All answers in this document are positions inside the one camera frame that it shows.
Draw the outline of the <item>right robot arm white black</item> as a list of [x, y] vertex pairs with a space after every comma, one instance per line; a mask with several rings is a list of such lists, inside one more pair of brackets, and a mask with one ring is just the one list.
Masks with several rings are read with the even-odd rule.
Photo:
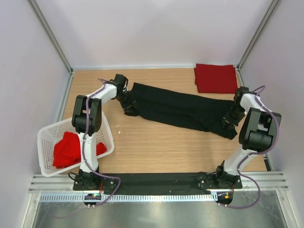
[[231, 109], [223, 117], [225, 129], [236, 127], [242, 119], [245, 120], [239, 132], [239, 148], [216, 169], [214, 183], [219, 188], [239, 182], [248, 163], [271, 151], [277, 143], [282, 116], [261, 101], [260, 94], [265, 88], [264, 85], [253, 91], [244, 86], [238, 88]]

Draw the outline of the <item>black t shirt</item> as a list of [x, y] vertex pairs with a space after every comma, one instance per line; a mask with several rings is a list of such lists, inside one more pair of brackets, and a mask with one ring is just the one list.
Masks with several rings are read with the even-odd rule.
[[178, 93], [139, 83], [133, 84], [131, 92], [140, 110], [140, 117], [219, 136], [222, 119], [234, 103], [232, 100]]

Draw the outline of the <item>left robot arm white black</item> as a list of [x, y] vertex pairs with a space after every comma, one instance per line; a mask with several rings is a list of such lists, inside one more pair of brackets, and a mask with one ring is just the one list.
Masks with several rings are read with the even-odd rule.
[[78, 95], [75, 100], [72, 126], [80, 141], [81, 164], [74, 179], [74, 190], [96, 190], [101, 186], [102, 178], [105, 178], [99, 173], [96, 153], [97, 132], [102, 125], [102, 106], [110, 100], [117, 100], [125, 115], [139, 115], [135, 98], [127, 88], [127, 77], [117, 74], [114, 79], [101, 82], [101, 88], [89, 95]]

